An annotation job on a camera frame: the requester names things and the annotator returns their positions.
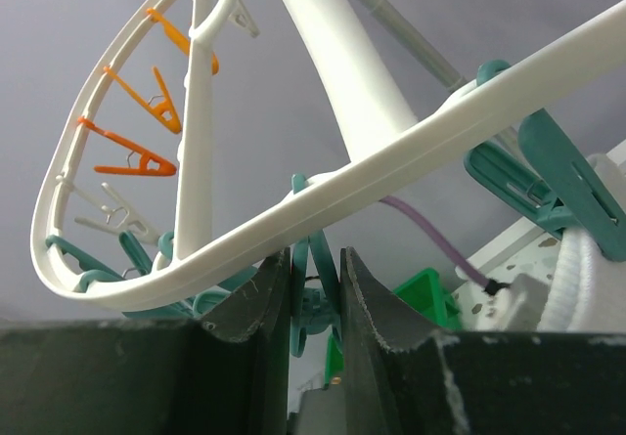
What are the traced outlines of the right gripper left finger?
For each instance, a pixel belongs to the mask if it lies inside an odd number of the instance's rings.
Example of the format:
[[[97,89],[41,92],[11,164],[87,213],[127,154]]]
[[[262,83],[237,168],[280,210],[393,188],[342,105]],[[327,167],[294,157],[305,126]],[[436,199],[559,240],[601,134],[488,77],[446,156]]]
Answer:
[[[291,255],[198,320],[1,328],[5,434],[283,434]]]

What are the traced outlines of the green plastic tray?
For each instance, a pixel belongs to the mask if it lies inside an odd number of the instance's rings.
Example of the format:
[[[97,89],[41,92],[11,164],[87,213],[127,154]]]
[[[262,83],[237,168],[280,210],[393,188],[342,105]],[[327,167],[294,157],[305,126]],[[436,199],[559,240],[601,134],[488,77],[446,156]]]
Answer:
[[[455,296],[445,289],[438,272],[426,268],[393,289],[393,293],[430,321],[447,329],[461,330],[461,311]],[[343,371],[338,341],[330,335],[327,342],[325,383],[331,384]]]

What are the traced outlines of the white metal drying rack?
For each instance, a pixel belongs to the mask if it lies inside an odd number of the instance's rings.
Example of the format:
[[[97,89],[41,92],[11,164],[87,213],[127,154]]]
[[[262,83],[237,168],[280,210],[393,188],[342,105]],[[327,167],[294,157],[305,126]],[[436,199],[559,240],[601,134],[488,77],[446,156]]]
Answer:
[[[470,82],[388,1],[358,0],[451,96]]]

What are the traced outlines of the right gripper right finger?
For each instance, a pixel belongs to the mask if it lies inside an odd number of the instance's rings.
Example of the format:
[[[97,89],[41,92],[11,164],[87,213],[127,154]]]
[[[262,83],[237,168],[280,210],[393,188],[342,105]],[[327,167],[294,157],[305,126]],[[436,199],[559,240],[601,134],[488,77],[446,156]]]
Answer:
[[[621,434],[625,338],[450,331],[340,254],[351,434]]]

